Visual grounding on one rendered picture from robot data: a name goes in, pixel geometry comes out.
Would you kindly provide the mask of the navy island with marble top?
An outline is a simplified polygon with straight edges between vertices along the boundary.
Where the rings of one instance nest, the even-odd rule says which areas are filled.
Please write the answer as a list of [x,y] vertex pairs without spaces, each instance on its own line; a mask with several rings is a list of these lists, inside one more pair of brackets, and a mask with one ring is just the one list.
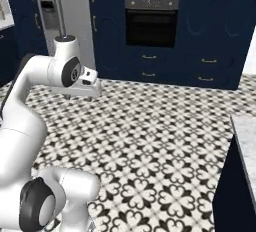
[[231,116],[234,134],[213,199],[215,232],[256,232],[256,117]]

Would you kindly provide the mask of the navy tall cupboard run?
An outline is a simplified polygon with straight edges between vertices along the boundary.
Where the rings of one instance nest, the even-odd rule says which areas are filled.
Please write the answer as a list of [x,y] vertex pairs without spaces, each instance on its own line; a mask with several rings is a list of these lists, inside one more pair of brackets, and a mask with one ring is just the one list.
[[256,28],[256,0],[179,0],[173,48],[127,45],[125,0],[89,3],[100,77],[237,89]]

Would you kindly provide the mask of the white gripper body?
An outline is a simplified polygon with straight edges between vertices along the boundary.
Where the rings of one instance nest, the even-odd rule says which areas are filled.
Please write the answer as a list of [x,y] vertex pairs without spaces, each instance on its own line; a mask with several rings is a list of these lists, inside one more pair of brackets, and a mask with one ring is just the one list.
[[86,85],[82,80],[78,80],[68,88],[51,87],[51,91],[57,94],[70,96],[97,98],[101,95],[101,81],[97,79],[93,85]]

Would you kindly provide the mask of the silver fridge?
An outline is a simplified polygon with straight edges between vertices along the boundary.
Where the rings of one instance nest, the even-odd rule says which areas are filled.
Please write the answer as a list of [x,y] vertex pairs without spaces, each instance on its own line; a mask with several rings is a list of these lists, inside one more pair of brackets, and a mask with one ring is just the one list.
[[89,0],[37,0],[48,53],[55,53],[54,37],[73,35],[79,41],[80,60],[95,68]]

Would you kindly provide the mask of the black built-in oven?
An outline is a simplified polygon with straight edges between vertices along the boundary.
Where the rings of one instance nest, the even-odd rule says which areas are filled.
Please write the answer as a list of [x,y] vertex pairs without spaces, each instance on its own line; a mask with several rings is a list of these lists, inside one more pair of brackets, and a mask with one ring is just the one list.
[[173,48],[179,0],[125,0],[126,44]]

